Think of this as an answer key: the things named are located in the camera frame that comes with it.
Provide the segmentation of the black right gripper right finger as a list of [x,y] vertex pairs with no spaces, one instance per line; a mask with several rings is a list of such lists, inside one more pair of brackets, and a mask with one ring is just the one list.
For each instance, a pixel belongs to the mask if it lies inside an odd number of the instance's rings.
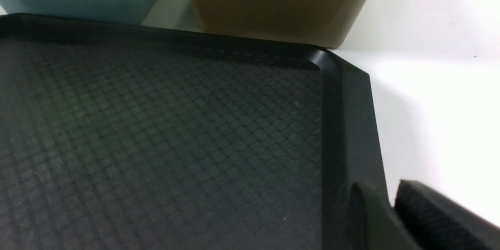
[[394,210],[424,250],[498,250],[499,227],[434,189],[402,180]]

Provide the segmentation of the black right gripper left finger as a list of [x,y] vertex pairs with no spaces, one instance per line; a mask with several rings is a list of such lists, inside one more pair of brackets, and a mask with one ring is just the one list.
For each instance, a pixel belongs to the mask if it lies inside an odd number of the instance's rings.
[[355,181],[348,199],[350,250],[421,250],[390,203],[373,186]]

